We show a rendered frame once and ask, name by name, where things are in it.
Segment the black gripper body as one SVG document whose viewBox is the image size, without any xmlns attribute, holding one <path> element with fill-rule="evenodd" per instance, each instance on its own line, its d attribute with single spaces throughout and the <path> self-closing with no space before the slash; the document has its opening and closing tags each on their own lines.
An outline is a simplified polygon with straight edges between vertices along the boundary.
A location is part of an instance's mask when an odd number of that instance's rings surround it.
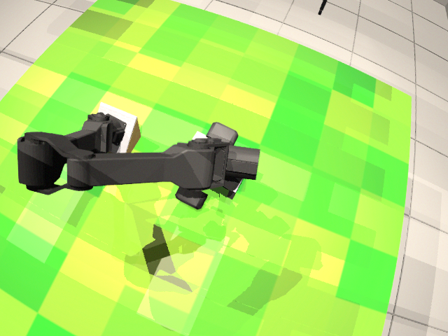
<svg viewBox="0 0 448 336">
<path fill-rule="evenodd" d="M 206 137 L 219 138 L 221 141 L 229 142 L 229 145 L 234 145 L 238 136 L 238 132 L 235 129 L 219 122 L 213 122 L 209 128 L 209 131 L 206 133 Z M 208 195 L 202 191 L 191 191 L 178 188 L 175 196 L 176 199 L 190 205 L 191 207 L 201 209 Z"/>
</svg>

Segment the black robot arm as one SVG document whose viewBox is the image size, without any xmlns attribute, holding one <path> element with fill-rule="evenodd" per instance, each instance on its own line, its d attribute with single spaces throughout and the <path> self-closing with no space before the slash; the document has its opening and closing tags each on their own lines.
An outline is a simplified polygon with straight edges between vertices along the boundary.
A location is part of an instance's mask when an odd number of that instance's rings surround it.
<svg viewBox="0 0 448 336">
<path fill-rule="evenodd" d="M 98 112 L 88 114 L 82 130 L 70 134 L 25 132 L 17 139 L 19 183 L 50 195 L 65 188 L 164 182 L 191 191 L 221 186 L 234 191 L 242 179 L 257 178 L 260 149 L 219 138 L 180 141 L 160 152 L 108 153 L 112 144 L 120 145 L 126 125 Z M 65 164 L 67 183 L 56 184 Z"/>
</svg>

